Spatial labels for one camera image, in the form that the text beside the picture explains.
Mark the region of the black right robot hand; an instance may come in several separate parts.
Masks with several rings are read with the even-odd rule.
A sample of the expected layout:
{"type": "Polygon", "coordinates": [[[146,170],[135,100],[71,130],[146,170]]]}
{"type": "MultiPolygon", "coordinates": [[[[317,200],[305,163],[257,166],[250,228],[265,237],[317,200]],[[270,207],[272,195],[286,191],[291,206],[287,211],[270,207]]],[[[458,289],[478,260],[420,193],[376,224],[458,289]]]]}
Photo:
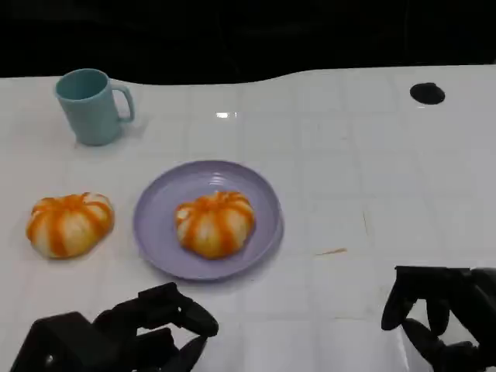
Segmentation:
{"type": "Polygon", "coordinates": [[[381,328],[402,327],[434,371],[485,371],[495,365],[495,269],[397,266],[381,328]],[[445,344],[450,314],[476,339],[445,344]]]}

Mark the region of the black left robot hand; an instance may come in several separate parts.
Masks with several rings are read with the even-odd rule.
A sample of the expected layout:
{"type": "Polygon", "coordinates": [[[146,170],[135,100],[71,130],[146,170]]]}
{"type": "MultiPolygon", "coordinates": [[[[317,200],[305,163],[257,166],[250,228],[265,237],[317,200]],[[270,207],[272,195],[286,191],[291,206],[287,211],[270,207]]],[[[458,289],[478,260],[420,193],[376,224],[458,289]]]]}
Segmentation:
{"type": "Polygon", "coordinates": [[[219,324],[174,282],[141,291],[93,322],[79,312],[36,320],[13,371],[190,371],[219,324]]]}

